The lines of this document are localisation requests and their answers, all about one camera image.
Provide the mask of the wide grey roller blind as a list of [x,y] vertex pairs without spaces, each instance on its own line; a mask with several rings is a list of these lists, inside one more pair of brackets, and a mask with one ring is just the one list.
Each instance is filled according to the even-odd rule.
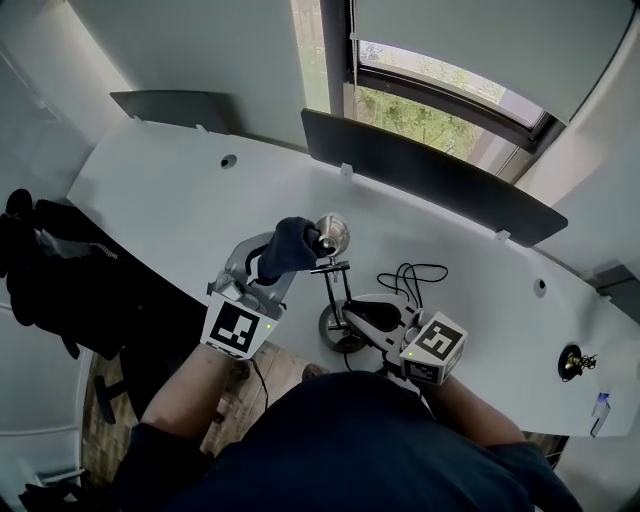
[[356,0],[356,33],[464,68],[567,123],[634,10],[633,0]]

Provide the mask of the grey divider panel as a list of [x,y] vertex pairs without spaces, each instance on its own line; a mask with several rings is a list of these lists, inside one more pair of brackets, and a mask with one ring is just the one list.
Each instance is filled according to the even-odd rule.
[[229,96],[187,90],[111,92],[110,97],[130,117],[219,134],[235,133],[240,121]]

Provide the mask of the dark blue wiping cloth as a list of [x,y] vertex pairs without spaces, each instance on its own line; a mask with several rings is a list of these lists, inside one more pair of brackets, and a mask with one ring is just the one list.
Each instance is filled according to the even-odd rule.
[[303,217],[288,217],[275,228],[257,263],[260,284],[273,284],[283,274],[311,270],[318,256],[314,245],[320,237],[315,224]]

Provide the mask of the grey panel end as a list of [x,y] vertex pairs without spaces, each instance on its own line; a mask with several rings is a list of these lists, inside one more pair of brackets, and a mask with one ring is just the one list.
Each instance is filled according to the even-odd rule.
[[626,266],[618,265],[596,275],[596,291],[611,301],[640,300],[640,279]]

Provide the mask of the dark window frame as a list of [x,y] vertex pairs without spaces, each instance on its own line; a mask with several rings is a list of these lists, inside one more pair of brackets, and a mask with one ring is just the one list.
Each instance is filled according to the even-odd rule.
[[542,153],[562,134],[566,125],[548,112],[531,126],[501,113],[496,106],[449,85],[438,85],[407,71],[365,64],[355,36],[355,0],[319,0],[327,66],[330,112],[353,119],[358,86],[432,107],[470,122],[533,155]]

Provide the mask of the person's dark blue shirt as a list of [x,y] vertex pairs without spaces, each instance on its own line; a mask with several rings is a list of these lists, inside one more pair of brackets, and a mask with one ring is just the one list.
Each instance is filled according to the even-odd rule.
[[368,372],[304,381],[217,456],[136,426],[120,512],[582,512],[526,443],[484,448]]

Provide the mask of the person's right forearm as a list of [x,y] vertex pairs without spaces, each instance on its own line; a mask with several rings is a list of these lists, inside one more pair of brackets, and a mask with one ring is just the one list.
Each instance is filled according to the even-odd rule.
[[514,422],[453,376],[439,386],[425,385],[422,392],[439,422],[482,447],[526,441]]

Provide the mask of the long dark grey desk divider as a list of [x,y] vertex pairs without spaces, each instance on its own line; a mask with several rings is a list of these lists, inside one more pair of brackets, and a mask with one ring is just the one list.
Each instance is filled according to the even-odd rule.
[[445,208],[526,248],[568,226],[566,217],[515,186],[411,139],[354,120],[301,111],[310,156]]

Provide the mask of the black jacket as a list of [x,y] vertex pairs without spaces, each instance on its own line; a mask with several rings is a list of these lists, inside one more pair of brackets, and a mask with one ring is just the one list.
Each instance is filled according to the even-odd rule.
[[46,239],[31,194],[17,189],[0,214],[0,278],[14,317],[61,338],[73,358],[81,346],[113,359],[124,345],[123,262],[88,246],[63,255]]

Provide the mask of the small brass black figurine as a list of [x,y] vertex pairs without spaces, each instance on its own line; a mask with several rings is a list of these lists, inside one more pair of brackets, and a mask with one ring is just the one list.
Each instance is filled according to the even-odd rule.
[[581,376],[585,370],[596,367],[597,355],[586,355],[578,344],[566,345],[558,358],[557,372],[562,382],[566,383]]

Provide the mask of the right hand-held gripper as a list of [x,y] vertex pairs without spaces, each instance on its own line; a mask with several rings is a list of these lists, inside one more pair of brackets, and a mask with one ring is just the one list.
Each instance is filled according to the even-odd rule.
[[[410,322],[397,342],[392,332]],[[468,332],[441,312],[415,309],[402,295],[367,294],[344,306],[351,329],[371,346],[388,350],[386,361],[412,382],[442,385],[460,360]]]

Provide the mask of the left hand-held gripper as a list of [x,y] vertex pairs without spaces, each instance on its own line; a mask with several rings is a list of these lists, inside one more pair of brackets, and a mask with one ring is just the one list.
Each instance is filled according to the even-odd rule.
[[230,357],[248,360],[277,327],[285,307],[283,300],[296,273],[282,274],[272,284],[249,281],[273,237],[273,232],[240,242],[221,271],[208,284],[209,305],[200,343]]

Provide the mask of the person's left forearm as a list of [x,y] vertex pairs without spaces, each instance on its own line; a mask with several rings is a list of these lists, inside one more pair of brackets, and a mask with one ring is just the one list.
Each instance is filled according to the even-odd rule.
[[141,423],[200,447],[237,363],[199,344],[153,397]]

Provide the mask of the silver desk lamp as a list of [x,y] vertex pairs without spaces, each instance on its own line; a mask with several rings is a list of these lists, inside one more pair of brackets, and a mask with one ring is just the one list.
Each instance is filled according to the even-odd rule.
[[353,296],[347,277],[350,265],[347,261],[339,261],[338,257],[348,248],[350,233],[346,221],[336,213],[322,216],[316,222],[316,229],[319,231],[316,252],[318,259],[325,263],[318,264],[310,273],[323,276],[329,300],[319,318],[320,339],[331,351],[347,359],[349,354],[366,345],[343,313],[343,307],[352,302]]

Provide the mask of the small blue white packet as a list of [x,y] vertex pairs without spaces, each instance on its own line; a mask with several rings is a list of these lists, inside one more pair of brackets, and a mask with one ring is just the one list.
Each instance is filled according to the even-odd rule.
[[611,407],[609,404],[609,394],[600,393],[596,399],[591,414],[591,417],[594,419],[594,423],[590,430],[590,436],[592,438],[595,438],[598,435],[600,429],[607,419],[610,410]]

